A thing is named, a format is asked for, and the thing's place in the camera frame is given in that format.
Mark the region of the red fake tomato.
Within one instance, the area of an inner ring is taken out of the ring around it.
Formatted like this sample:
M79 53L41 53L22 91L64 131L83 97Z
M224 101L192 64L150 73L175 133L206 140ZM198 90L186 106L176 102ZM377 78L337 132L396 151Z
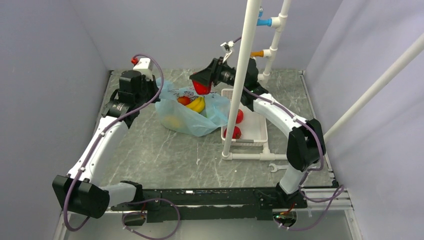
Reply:
M224 131L223 131L223 137L224 138L227 136L227 132L228 132L228 130L227 130L227 128L225 128ZM231 138L237 140L237 139L240 139L241 137L242 137L241 129L238 126L235 126L234 129L233 129L233 133L232 133Z

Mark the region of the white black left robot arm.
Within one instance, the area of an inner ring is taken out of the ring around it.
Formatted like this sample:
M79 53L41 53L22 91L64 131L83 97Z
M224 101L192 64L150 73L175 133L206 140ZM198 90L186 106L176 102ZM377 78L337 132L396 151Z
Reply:
M101 112L97 130L77 163L65 176L57 175L52 187L62 210L98 219L113 206L131 210L144 203L142 185L124 180L101 187L102 174L129 131L141 107L159 101L151 70L126 70Z

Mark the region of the red fake bell pepper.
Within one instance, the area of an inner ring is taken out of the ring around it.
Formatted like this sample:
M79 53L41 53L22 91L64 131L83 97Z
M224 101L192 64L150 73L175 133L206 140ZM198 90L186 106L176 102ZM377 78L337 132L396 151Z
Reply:
M208 83L207 85L203 85L198 81L192 81L193 88L198 95L204 96L208 95L212 89L212 83Z

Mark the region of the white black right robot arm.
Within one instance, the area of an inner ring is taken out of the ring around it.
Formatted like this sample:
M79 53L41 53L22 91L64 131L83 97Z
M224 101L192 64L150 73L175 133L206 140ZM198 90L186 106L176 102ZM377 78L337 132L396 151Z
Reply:
M273 125L287 137L288 167L276 186L276 203L287 208L295 201L310 172L322 170L326 146L321 123L301 117L279 103L258 80L259 70L250 58L244 76L240 102Z

